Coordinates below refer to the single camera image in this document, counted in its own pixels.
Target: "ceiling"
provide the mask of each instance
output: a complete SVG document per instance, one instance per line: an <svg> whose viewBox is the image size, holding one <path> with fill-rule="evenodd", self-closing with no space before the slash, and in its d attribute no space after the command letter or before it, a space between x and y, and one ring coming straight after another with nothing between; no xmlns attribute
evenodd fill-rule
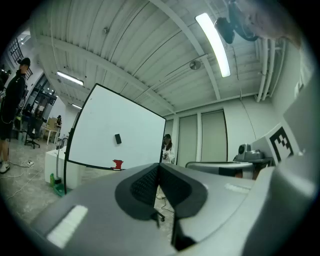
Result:
<svg viewBox="0 0 320 256"><path fill-rule="evenodd" d="M95 83L168 115L242 93L258 93L262 65L254 42L226 45L231 75L222 78L195 20L225 17L224 0L55 0L31 18L31 38L60 98L82 106ZM190 61L201 62L198 70ZM56 75L62 71L84 86Z"/></svg>

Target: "whiteboard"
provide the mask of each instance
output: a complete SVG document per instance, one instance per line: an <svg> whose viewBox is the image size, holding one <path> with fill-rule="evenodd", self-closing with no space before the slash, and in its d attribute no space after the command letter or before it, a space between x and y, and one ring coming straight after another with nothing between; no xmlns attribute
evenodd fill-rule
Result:
<svg viewBox="0 0 320 256"><path fill-rule="evenodd" d="M159 163L166 120L96 84L75 123L68 161L93 168L121 169ZM120 134L121 144L117 144Z"/></svg>

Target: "black cap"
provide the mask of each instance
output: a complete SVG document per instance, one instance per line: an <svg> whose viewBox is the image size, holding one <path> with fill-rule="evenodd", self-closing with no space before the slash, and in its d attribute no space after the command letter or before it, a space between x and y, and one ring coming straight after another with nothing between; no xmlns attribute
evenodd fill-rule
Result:
<svg viewBox="0 0 320 256"><path fill-rule="evenodd" d="M31 61L29 58L24 58L23 60L18 60L17 61L20 65L27 65L28 67L30 67Z"/></svg>

